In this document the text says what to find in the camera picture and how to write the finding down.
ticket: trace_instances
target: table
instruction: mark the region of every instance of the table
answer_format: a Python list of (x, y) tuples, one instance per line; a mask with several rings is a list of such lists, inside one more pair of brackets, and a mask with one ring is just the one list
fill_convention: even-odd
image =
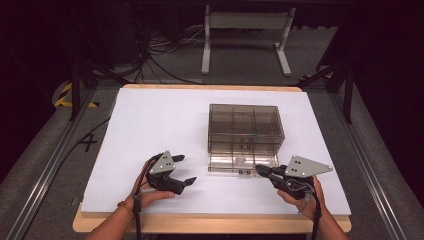
[[(146, 91), (148, 89), (152, 89), (152, 90), (162, 89), (163, 91), (170, 90), (170, 89), (172, 91), (184, 90), (187, 92), (187, 94), (189, 94), (190, 91), (204, 91), (204, 93), (207, 93), (207, 91), (212, 92), (215, 90), (216, 91), (228, 90), (232, 94), (236, 93), (236, 91), (239, 91), (239, 90), (250, 91), (252, 93), (262, 92), (262, 93), (267, 93), (270, 95), (279, 94), (280, 92), (302, 93), (299, 88), (293, 88), (293, 87), (252, 87), (252, 86), (126, 85), (123, 89), (134, 89), (134, 90), (140, 89), (143, 91)], [(114, 110), (114, 114), (117, 111), (117, 108), (119, 107), (118, 104), (119, 102), (117, 102), (117, 107)], [(286, 135), (286, 137), (290, 138), (292, 134), (289, 133), (290, 129), (287, 129), (287, 130), (288, 130), (288, 135)], [(108, 133), (105, 136), (105, 140), (103, 144), (107, 142), (107, 138), (108, 138)], [(104, 157), (104, 156), (101, 156), (104, 148), (105, 148), (104, 145), (102, 145), (101, 152), (99, 153), (100, 159)], [(183, 171), (181, 170), (181, 168), (176, 169), (175, 172), (178, 172), (178, 170), (180, 170), (181, 172), (187, 172), (187, 168), (183, 167), (182, 169)], [(324, 179), (321, 181), (321, 182), (324, 182), (324, 184), (326, 182), (327, 183), (329, 182), (328, 179), (327, 180), (324, 180)], [(271, 193), (269, 194), (267, 193), (266, 195), (267, 199), (269, 195), (276, 196), (275, 189), (272, 188), (269, 181), (267, 179), (262, 179), (262, 180), (265, 181), (265, 183), (263, 184), (266, 184), (266, 187), (261, 187), (261, 188), (266, 189), (266, 191), (271, 191)], [(190, 191), (194, 191), (196, 187), (202, 186), (202, 184), (207, 184), (205, 182), (202, 182), (200, 178), (198, 178), (198, 180), (196, 181), (197, 182), (195, 182), (193, 186), (187, 187), (186, 190), (184, 190), (185, 192), (183, 192), (183, 194), (178, 197), (181, 197), (181, 199), (184, 199), (184, 196), (190, 196), (191, 194)], [(201, 198), (202, 194), (196, 195), (196, 197)], [(89, 195), (90, 194), (88, 194), (86, 190), (85, 198), (90, 198)], [(284, 204), (281, 199), (278, 199), (278, 201), (279, 201), (278, 204), (280, 203), (281, 205)], [(187, 213), (181, 213), (178, 211), (172, 212), (172, 209), (170, 210), (170, 213), (168, 213), (168, 211), (169, 209), (166, 209), (166, 211), (161, 212), (161, 210), (158, 209), (158, 207), (156, 208), (156, 210), (154, 208), (148, 208), (145, 211), (143, 211), (141, 231), (144, 233), (210, 233), (210, 234), (252, 233), (253, 234), (253, 233), (307, 233), (307, 232), (311, 232), (312, 230), (312, 222), (306, 219), (305, 217), (303, 217), (302, 215), (297, 214), (294, 208), (289, 210), (284, 210), (284, 211), (290, 212), (290, 214), (272, 214), (272, 213), (260, 214), (258, 212), (246, 213), (246, 214), (201, 213), (201, 212), (196, 212), (197, 211), (196, 209), (193, 210), (190, 208), (188, 208)], [(345, 213), (345, 214), (338, 214), (335, 217), (338, 223), (340, 224), (340, 226), (342, 227), (342, 229), (346, 232), (349, 231), (351, 229), (351, 223), (349, 220), (349, 213), (346, 213), (346, 212), (350, 212), (350, 210), (348, 211), (337, 210), (337, 211)], [(84, 212), (82, 211), (82, 207), (80, 207), (80, 209), (78, 210), (75, 216), (73, 228), (77, 232), (90, 232), (93, 228), (98, 226), (107, 217), (107, 215), (108, 213), (104, 213), (104, 212), (103, 213), (87, 212), (87, 211)], [(134, 230), (135, 230), (134, 224), (129, 226), (128, 231), (134, 231)]]

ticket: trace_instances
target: metal plate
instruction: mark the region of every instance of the metal plate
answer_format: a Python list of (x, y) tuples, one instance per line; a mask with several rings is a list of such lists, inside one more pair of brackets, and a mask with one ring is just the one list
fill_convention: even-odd
[(172, 171), (175, 169), (174, 160), (172, 159), (171, 153), (167, 150), (162, 156), (160, 156), (159, 160), (155, 163), (155, 165), (150, 170), (150, 173), (161, 173)]
[(313, 160), (294, 155), (287, 165), (286, 175), (306, 178), (313, 175), (333, 171), (333, 167)]

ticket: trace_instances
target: hand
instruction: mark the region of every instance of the hand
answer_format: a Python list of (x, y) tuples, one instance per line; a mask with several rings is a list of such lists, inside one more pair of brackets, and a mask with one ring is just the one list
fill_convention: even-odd
[[(148, 169), (150, 164), (151, 164), (151, 162), (147, 161), (143, 166), (142, 172), (145, 172), (145, 170)], [(133, 208), (133, 204), (134, 204), (133, 194), (135, 192), (137, 192), (137, 186), (138, 186), (138, 183), (140, 181), (140, 178), (141, 178), (141, 174), (138, 175), (137, 179), (135, 180), (134, 186), (131, 190), (130, 195), (128, 195), (128, 197), (125, 199), (125, 204), (128, 207), (130, 207), (131, 209)], [(151, 186), (147, 182), (146, 176), (144, 176), (142, 184), (141, 184), (141, 189), (150, 189), (150, 188), (151, 188)], [(175, 197), (175, 193), (170, 192), (170, 191), (154, 191), (154, 192), (149, 192), (149, 193), (141, 193), (140, 205), (141, 205), (142, 208), (146, 208), (157, 200), (173, 198), (173, 197)]]
[[(318, 180), (318, 178), (316, 176), (313, 176), (313, 178), (314, 178), (315, 191), (316, 191), (318, 199), (321, 203), (321, 210), (326, 211), (327, 209), (326, 209), (326, 206), (325, 206), (325, 199), (324, 199), (324, 193), (323, 193), (322, 188), (321, 188), (321, 182)], [(301, 213), (304, 216), (306, 216), (307, 218), (309, 218), (313, 221), (314, 213), (315, 213), (315, 210), (316, 210), (316, 201), (315, 201), (315, 198), (313, 196), (311, 196), (310, 200), (306, 203), (306, 206), (305, 206), (305, 199), (296, 200), (292, 196), (290, 196), (288, 193), (286, 193), (282, 190), (278, 190), (277, 194), (281, 198), (283, 198), (283, 200), (286, 203), (289, 203), (289, 204), (296, 206), (299, 211), (303, 209), (301, 211)]]

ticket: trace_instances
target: white table surface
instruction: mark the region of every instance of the white table surface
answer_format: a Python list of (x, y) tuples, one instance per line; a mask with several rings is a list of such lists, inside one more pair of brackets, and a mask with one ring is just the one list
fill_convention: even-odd
[[(173, 199), (155, 202), (144, 213), (166, 214), (297, 214), (268, 179), (208, 172), (209, 105), (278, 106), (285, 140), (280, 164), (292, 155), (334, 166), (307, 93), (245, 90), (133, 89), (117, 96), (108, 129), (88, 181), (82, 213), (110, 213), (130, 193), (151, 156), (165, 150), (186, 158), (176, 163), (172, 178), (197, 177)], [(350, 215), (337, 169), (318, 176), (326, 204), (334, 215)]]

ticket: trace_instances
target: gray carpet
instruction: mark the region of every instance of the gray carpet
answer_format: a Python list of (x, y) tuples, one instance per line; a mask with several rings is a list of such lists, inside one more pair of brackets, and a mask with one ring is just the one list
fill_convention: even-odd
[[(278, 39), (279, 36), (279, 33), (275, 32), (263, 32), (257, 36), (247, 36), (237, 31), (216, 33), (213, 38), (216, 40), (212, 41), (210, 74), (207, 76), (200, 73), (203, 51), (201, 42), (195, 42), (171, 54), (154, 56), (154, 59), (174, 75), (184, 79), (201, 80), (204, 84), (288, 85), (297, 83), (302, 75), (314, 73), (334, 31), (335, 29), (323, 28), (291, 31), (286, 46), (286, 55), (292, 70), (291, 77), (284, 77), (279, 67), (272, 47), (274, 39)], [(152, 70), (146, 65), (143, 67), (144, 79), (149, 82), (173, 79), (151, 61), (149, 64)], [(323, 89), (315, 89), (323, 86), (323, 83), (325, 81), (316, 82), (305, 91), (308, 92), (352, 209), (352, 231), (348, 235), (353, 240), (396, 239), (391, 236), (378, 208), (379, 205), (376, 204), (375, 196), (370, 191), (370, 185), (363, 175), (357, 150), (350, 141), (344, 120), (340, 118), (338, 109), (332, 101), (334, 95), (327, 94)], [(58, 92), (62, 87), (63, 85), (58, 86)], [(92, 99), (100, 105), (97, 108), (86, 109), (76, 132), (71, 137), (72, 144), (68, 146), (68, 150), (82, 136), (108, 118), (118, 88), (119, 86), (109, 80), (100, 82)], [(69, 124), (70, 112), (70, 108), (57, 108), (56, 113), (0, 185), (0, 239), (6, 239), (35, 181), (54, 152), (66, 125)], [(352, 121), (351, 127), (357, 134), (370, 165), (387, 194), (392, 210), (404, 231), (405, 239), (424, 239), (423, 209), (397, 170), (356, 90), (352, 105)], [(93, 132), (93, 141), (97, 143), (90, 145), (87, 152), (85, 144), (79, 144), (72, 150), (56, 175), (25, 239), (84, 238), (84, 234), (75, 233), (72, 229), (78, 206), (71, 203), (73, 200), (78, 202), (83, 197), (106, 128), (107, 124)], [(189, 239), (183, 235), (178, 237), (178, 239)], [(128, 234), (126, 237), (126, 239), (133, 238), (133, 234)]]

